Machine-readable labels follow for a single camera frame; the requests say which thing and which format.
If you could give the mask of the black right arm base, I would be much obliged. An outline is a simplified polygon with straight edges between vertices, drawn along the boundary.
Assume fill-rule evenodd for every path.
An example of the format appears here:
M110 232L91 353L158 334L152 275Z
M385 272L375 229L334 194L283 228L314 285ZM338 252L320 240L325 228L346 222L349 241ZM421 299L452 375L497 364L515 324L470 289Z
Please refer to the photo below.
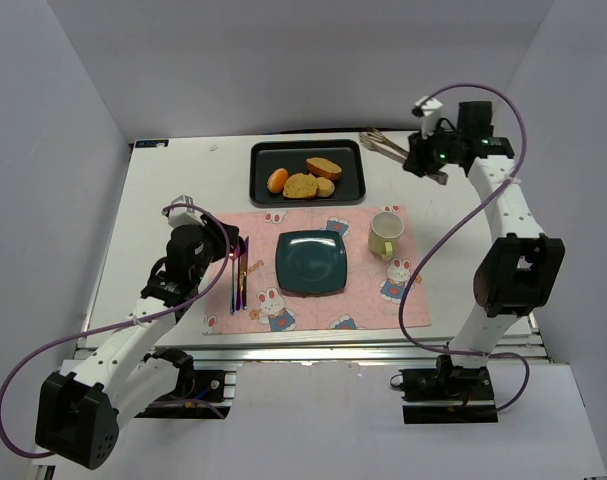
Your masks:
M454 366L440 355L432 368L400 370L390 387L402 394L405 424L467 424L498 421L494 390L486 367Z

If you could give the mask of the crusty speckled bread slice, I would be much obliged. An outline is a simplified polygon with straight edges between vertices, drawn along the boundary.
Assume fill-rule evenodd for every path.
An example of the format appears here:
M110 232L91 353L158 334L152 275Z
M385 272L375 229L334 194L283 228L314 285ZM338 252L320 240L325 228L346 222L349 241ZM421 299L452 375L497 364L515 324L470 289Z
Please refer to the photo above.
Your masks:
M338 180L343 173L338 164L323 157L307 158L306 167L310 173L328 180Z

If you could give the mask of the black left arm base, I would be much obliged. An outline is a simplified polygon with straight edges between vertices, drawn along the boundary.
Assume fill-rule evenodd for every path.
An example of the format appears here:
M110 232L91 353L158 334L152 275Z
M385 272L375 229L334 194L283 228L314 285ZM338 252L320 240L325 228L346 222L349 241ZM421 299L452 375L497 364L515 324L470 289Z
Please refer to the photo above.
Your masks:
M137 415L141 419L223 420L233 398L232 371L194 366L194 358L176 348L160 348L143 357L145 365L157 362L177 374L174 388Z

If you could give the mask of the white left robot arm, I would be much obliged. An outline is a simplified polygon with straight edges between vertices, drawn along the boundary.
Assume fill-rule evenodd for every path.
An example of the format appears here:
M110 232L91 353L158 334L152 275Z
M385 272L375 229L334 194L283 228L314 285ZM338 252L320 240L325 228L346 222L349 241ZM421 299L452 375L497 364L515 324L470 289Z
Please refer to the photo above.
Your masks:
M101 466L131 419L156 400L192 394L196 375L186 352L157 346L199 296L211 264L237 246L239 229L207 215L173 227L166 253L119 328L91 356L43 382L35 432L38 446L90 470Z

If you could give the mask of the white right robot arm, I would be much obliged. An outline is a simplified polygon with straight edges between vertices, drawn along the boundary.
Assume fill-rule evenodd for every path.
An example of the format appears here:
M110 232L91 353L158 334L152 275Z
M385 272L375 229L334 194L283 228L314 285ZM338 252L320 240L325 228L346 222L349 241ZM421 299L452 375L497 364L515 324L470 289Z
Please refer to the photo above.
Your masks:
M490 102L460 103L455 123L436 99L420 99L413 113L421 129L409 138L405 170L444 184L443 167L461 167L489 225L492 245L473 278L475 305L446 352L456 367L481 368L514 323L547 303L565 246L534 219L515 177L514 150L493 133Z

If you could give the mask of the steel serving tongs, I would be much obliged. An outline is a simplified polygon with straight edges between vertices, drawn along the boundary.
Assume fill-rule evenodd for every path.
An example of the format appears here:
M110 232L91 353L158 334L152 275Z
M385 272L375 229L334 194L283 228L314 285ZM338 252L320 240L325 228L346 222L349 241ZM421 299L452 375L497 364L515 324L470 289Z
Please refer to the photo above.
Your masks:
M358 137L360 144L367 150L381 154L402 165L407 163L410 152L393 142L381 131L368 127L366 131L360 132ZM410 173L419 178L429 178L441 186L445 186L448 183L448 174L442 171L419 174L410 170Z

